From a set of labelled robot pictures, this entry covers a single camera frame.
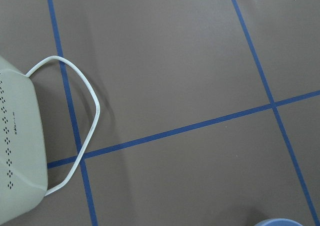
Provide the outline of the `blue bowl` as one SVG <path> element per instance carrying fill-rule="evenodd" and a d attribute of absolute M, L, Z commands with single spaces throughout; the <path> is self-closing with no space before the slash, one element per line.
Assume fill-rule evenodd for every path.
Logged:
<path fill-rule="evenodd" d="M 291 219 L 272 218 L 258 222 L 254 226 L 302 226 L 302 224 Z"/>

